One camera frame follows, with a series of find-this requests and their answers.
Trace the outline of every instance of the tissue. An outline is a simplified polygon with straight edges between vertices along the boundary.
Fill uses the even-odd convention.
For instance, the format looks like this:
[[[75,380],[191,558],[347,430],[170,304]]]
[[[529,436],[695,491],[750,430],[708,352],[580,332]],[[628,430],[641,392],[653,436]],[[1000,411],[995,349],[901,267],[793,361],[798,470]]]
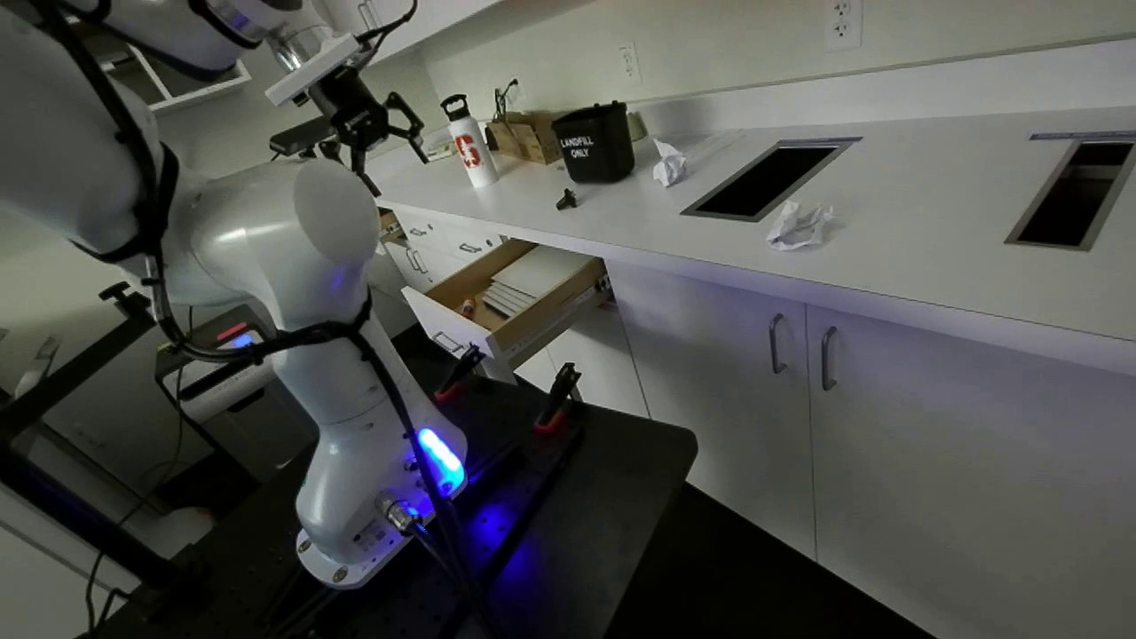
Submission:
[[[653,183],[659,183],[665,188],[681,183],[684,155],[676,146],[659,142],[659,138],[653,142],[653,148],[659,148],[659,159],[653,164]]]
[[[769,226],[768,242],[769,242],[774,249],[786,249],[786,251],[820,249],[830,216],[836,216],[830,210],[802,205],[802,202],[788,199],[788,202],[779,210],[779,220],[774,220],[774,226]]]

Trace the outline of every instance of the white countertop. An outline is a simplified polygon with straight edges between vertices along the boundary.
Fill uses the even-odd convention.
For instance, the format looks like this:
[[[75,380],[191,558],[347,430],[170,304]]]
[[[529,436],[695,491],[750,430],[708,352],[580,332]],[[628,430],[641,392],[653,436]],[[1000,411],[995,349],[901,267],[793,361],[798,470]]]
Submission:
[[[508,164],[498,186],[476,192],[457,159],[440,159],[388,179],[379,202],[814,304],[896,304],[916,316],[948,310],[1013,319],[1000,334],[1027,325],[1103,336],[1096,352],[1111,342],[1136,349],[1136,186],[1122,188],[1090,251],[1004,246],[1067,152],[1067,142],[1030,142],[1033,133],[1136,133],[1136,110],[714,134],[677,142],[690,175],[676,188],[650,183],[653,148],[641,146],[634,175],[617,186],[570,186],[562,167]],[[863,142],[796,192],[798,202],[836,205],[823,249],[769,249],[774,216],[681,216],[774,142],[845,134]],[[580,194],[580,210],[556,212],[566,188]]]

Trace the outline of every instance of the floor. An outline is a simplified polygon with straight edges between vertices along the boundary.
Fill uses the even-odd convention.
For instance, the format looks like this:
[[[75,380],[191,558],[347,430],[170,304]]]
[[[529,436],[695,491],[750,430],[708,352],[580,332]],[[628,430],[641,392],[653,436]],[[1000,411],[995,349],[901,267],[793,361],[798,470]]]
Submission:
[[[611,639],[928,635],[774,536],[684,488],[611,625]]]

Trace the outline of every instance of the rectangular sink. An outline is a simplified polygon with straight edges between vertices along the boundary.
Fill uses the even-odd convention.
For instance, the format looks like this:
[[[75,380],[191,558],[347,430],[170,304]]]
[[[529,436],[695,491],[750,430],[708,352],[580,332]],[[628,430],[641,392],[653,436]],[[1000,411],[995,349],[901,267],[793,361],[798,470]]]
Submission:
[[[1009,236],[1009,246],[1093,249],[1111,202],[1133,170],[1133,138],[1086,134],[1072,142],[1065,164]]]
[[[765,220],[859,138],[793,138],[718,186],[684,216]]]

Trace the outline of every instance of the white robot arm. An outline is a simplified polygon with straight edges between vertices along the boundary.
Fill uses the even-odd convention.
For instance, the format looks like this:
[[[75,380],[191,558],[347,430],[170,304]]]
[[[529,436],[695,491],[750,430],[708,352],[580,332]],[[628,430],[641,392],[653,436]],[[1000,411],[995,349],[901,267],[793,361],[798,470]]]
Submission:
[[[233,36],[249,45],[276,38],[299,67],[333,42],[299,0],[71,6],[102,13],[131,42],[199,71],[233,64],[246,52]],[[405,523],[434,520],[434,504],[463,491],[466,436],[419,392],[370,312],[363,273],[376,225],[366,186],[336,164],[265,164],[197,183],[159,146],[156,120],[134,97],[118,90],[115,115],[115,99],[94,90],[62,42],[2,6],[0,62],[0,210],[152,286],[159,325],[175,336],[170,297],[262,303],[292,336],[271,361],[318,425],[296,504],[296,549],[327,585],[370,583],[407,543]],[[152,202],[165,202],[159,225],[149,220]]]

